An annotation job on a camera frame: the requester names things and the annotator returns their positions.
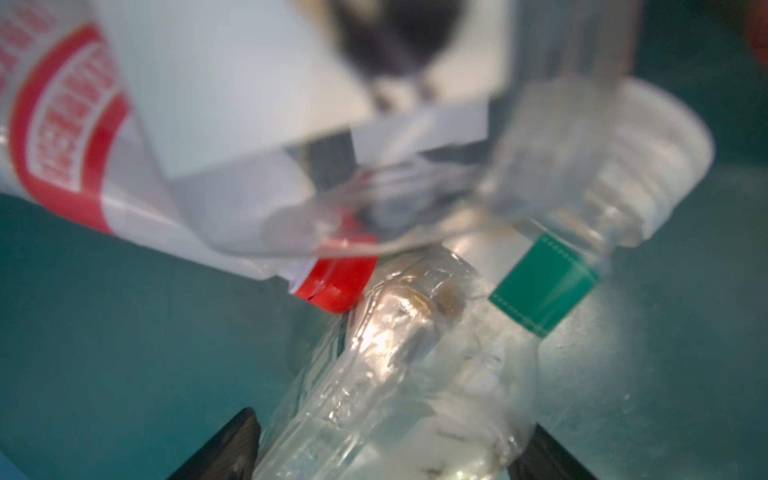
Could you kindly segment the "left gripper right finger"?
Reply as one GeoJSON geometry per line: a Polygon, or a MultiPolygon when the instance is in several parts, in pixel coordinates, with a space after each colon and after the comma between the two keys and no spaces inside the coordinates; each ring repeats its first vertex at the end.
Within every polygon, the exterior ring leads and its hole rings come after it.
{"type": "Polygon", "coordinates": [[[597,480],[549,432],[537,425],[524,453],[507,469],[511,480],[597,480]]]}

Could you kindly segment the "large clear green band bottle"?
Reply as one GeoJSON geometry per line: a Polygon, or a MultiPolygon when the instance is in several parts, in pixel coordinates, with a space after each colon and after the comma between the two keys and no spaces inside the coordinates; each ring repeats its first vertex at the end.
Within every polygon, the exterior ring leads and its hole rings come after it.
{"type": "Polygon", "coordinates": [[[688,105],[628,80],[608,159],[574,204],[377,267],[265,427],[253,477],[498,477],[534,434],[541,342],[714,154],[688,105]]]}

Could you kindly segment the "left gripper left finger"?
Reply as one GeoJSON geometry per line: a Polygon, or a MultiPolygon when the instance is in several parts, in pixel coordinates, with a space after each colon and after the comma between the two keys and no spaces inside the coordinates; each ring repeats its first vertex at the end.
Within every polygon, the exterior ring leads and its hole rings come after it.
{"type": "Polygon", "coordinates": [[[238,412],[168,480],[251,479],[259,453],[261,426],[255,411],[238,412]]]}

